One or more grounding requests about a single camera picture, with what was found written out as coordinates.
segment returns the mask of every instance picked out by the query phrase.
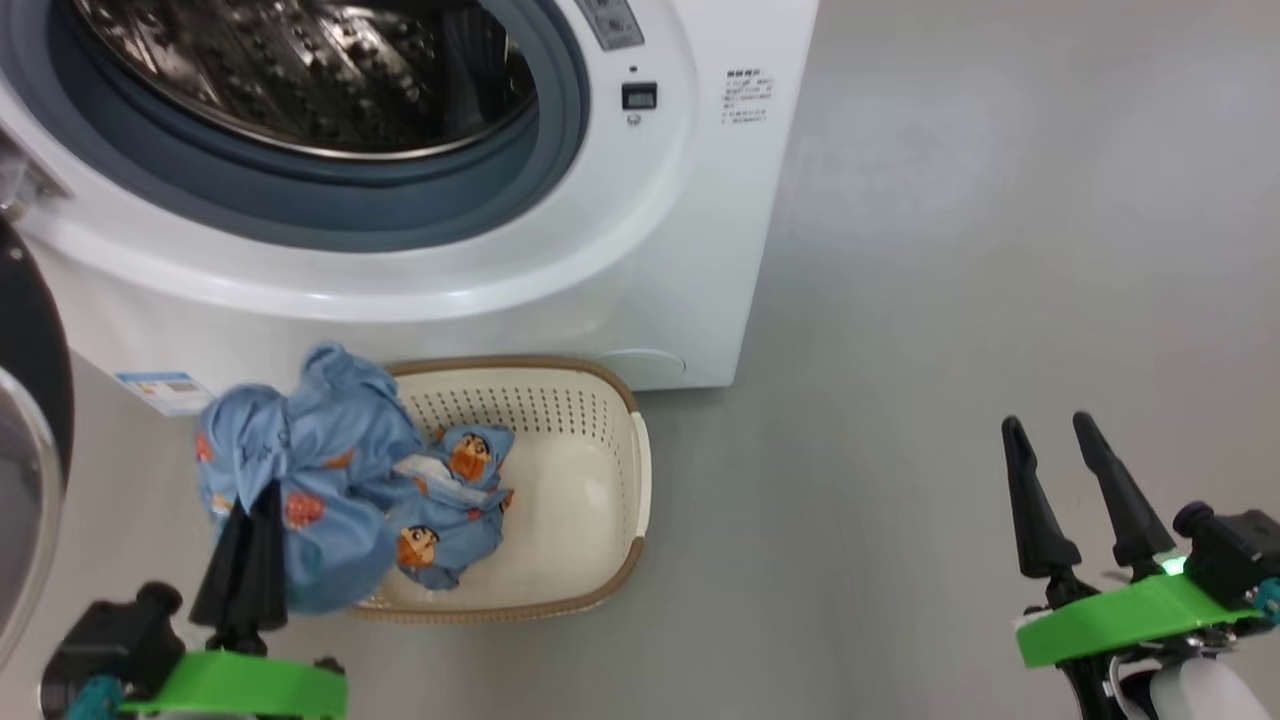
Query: blue clothing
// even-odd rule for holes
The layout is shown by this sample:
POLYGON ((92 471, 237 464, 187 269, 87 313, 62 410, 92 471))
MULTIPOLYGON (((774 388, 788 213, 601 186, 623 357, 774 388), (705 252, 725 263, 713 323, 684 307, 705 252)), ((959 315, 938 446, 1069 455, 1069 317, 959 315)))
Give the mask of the blue clothing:
POLYGON ((388 524, 398 537, 397 566, 428 589, 452 589, 472 564, 502 544, 502 523, 509 489, 499 489, 498 468, 515 436, 500 425, 458 425, 422 455, 396 465, 401 487, 416 492, 397 505, 388 524), (475 480, 458 475, 451 459, 471 436, 484 441, 488 459, 475 480))
POLYGON ((392 483, 392 466, 422 438, 381 368, 325 343, 302 365, 298 389, 232 388, 197 425, 200 497, 219 528, 237 500, 251 507, 280 480, 289 609, 330 612, 378 588, 396 562, 385 510, 361 497, 392 483))

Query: green bracket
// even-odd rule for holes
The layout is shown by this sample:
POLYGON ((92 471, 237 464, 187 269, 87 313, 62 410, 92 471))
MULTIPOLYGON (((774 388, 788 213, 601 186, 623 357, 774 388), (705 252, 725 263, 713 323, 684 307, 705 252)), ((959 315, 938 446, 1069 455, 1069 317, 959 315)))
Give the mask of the green bracket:
POLYGON ((1028 667, 1043 667, 1261 616, 1252 609, 1226 610, 1187 575, 1153 575, 1028 623, 1018 629, 1018 648, 1028 667))
POLYGON ((347 678, 312 665, 210 651, 182 657, 156 697, 120 705, 122 712, 278 715, 342 720, 347 678))

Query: floor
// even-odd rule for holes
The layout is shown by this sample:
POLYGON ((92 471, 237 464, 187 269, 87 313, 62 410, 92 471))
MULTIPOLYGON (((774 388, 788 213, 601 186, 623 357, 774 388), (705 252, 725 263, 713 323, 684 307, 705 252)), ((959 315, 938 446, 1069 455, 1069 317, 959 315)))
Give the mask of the floor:
MULTIPOLYGON (((1014 643, 1042 588, 1018 575, 997 428, 1024 419, 1105 587, 1074 410, 1166 519, 1280 514, 1277 38, 1263 0, 827 3, 739 380, 643 398, 630 584, 520 625, 298 619, 273 651, 337 655, 358 719, 1074 717, 1014 643)), ((90 598, 189 594, 210 542, 189 424, 77 382, 6 717, 90 598)), ((1280 712, 1280 641, 1245 646, 1229 662, 1280 712)))

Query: basket rim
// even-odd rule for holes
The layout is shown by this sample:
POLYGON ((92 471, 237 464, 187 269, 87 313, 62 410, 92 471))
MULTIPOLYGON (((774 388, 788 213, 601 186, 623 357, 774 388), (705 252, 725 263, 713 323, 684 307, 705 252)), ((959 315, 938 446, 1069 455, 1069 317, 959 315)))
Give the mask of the basket rim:
MULTIPOLYGON (((387 368, 393 377, 421 375, 428 373, 443 373, 448 370, 485 370, 485 369, 539 369, 539 370, 571 370, 595 375, 607 382, 618 396, 627 413, 639 415, 640 410, 631 388, 622 382, 622 378, 586 360, 575 357, 554 357, 545 355, 509 355, 497 357, 454 357, 444 360, 420 360, 413 363, 399 363, 387 368)), ((454 624, 467 625, 477 623, 508 623, 518 620, 535 620, 541 618, 554 618, 588 610, 600 605, 609 596, 617 592, 636 568, 640 555, 644 552, 644 536, 631 539, 631 548, 622 560, 622 565, 605 580, 605 583, 589 593, 564 600, 552 600, 532 605, 517 605, 512 607, 493 607, 488 610, 408 610, 372 607, 366 602, 353 605, 347 611, 365 620, 380 620, 402 624, 454 624)))
POLYGON ((549 355, 500 355, 497 357, 448 357, 444 360, 416 360, 410 363, 398 363, 387 368, 387 372, 393 377, 404 375, 422 375, 426 373, 443 373, 448 370, 509 370, 509 369, 530 369, 530 370, 573 370, 579 373, 586 373, 589 375, 595 375, 602 380, 609 383, 613 389, 622 397, 622 404, 626 405, 627 413, 639 413, 640 406, 636 404, 636 396, 631 392, 622 378, 614 375, 607 368, 602 368, 595 363, 589 363, 586 360, 579 360, 576 357, 556 357, 549 355))

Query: beige plastic basket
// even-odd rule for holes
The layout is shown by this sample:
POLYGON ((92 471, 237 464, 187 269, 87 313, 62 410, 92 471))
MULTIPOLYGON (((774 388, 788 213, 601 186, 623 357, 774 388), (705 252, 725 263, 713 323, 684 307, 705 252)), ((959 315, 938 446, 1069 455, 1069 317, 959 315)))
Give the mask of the beige plastic basket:
POLYGON ((392 570, 352 612, 396 623, 549 618, 603 602, 631 575, 649 525, 649 433, 635 397, 579 360, 439 360, 390 369, 424 433, 460 423, 516 432, 502 484, 516 491, 503 542, 452 591, 392 570))

